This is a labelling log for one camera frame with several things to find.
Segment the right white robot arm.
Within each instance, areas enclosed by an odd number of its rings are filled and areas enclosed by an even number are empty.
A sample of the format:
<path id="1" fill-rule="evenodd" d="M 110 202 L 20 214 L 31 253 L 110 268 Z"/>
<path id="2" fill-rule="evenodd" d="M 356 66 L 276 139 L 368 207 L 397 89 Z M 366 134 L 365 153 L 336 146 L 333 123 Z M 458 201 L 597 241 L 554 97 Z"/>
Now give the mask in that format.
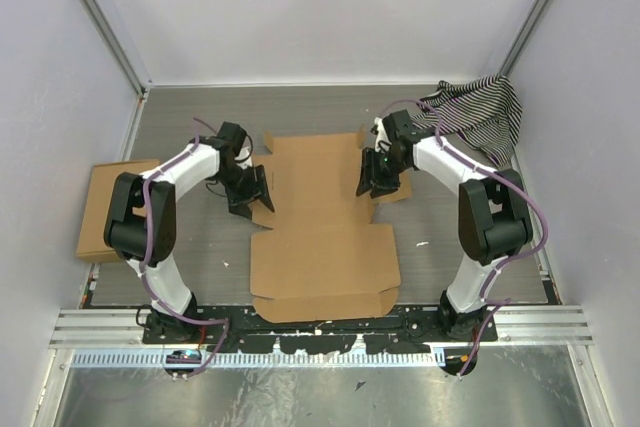
<path id="1" fill-rule="evenodd" d="M 463 257 L 453 282 L 439 300 L 442 334 L 462 341 L 485 320 L 487 296 L 504 263 L 532 239 L 521 178 L 512 169 L 488 169 L 434 137 L 412 142 L 382 140 L 362 151 L 356 194 L 379 198 L 401 186 L 408 169 L 435 177 L 458 199 L 458 240 Z"/>

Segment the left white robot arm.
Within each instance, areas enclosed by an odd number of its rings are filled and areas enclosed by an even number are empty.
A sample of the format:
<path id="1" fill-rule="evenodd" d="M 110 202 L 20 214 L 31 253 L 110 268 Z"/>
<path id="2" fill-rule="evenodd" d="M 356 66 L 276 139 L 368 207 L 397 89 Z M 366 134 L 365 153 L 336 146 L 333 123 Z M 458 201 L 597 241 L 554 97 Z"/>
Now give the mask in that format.
<path id="1" fill-rule="evenodd" d="M 180 198 L 212 180 L 224 187 L 234 215 L 251 218 L 254 202 L 275 210 L 265 168 L 243 160 L 242 151 L 241 140 L 199 136 L 162 165 L 141 174 L 123 172 L 114 183 L 104 241 L 149 294 L 146 328 L 181 344 L 194 341 L 211 323 L 197 316 L 195 294 L 184 283 L 173 254 Z"/>

